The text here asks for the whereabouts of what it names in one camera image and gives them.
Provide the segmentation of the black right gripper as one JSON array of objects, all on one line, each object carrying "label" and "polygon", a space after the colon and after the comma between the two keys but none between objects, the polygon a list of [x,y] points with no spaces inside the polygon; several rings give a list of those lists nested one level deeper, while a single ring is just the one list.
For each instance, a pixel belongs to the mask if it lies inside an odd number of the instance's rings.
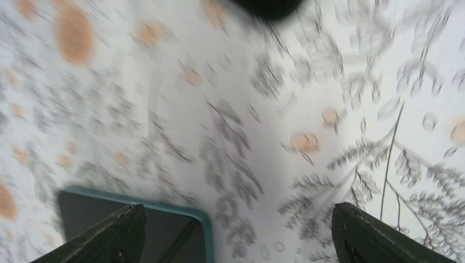
[{"label": "black right gripper", "polygon": [[282,20],[294,13],[303,0],[234,0],[247,13],[262,20]]}]

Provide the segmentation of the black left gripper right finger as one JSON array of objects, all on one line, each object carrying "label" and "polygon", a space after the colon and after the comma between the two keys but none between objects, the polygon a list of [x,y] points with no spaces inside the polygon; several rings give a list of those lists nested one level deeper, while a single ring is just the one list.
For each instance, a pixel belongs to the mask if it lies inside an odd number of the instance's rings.
[{"label": "black left gripper right finger", "polygon": [[331,232],[341,263],[453,262],[349,202],[335,205]]}]

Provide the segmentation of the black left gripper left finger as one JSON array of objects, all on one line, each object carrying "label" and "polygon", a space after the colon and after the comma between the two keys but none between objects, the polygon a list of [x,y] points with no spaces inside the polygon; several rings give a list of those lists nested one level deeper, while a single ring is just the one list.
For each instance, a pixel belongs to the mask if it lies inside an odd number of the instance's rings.
[{"label": "black left gripper left finger", "polygon": [[126,205],[34,262],[140,262],[145,226],[144,206]]}]

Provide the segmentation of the green phone with black screen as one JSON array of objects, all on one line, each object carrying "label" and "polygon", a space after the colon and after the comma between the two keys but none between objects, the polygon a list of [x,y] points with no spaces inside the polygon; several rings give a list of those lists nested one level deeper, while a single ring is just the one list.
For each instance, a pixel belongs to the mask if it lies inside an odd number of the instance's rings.
[{"label": "green phone with black screen", "polygon": [[142,204],[146,240],[140,262],[215,262],[213,228],[198,209],[71,186],[56,195],[65,243],[126,205]]}]

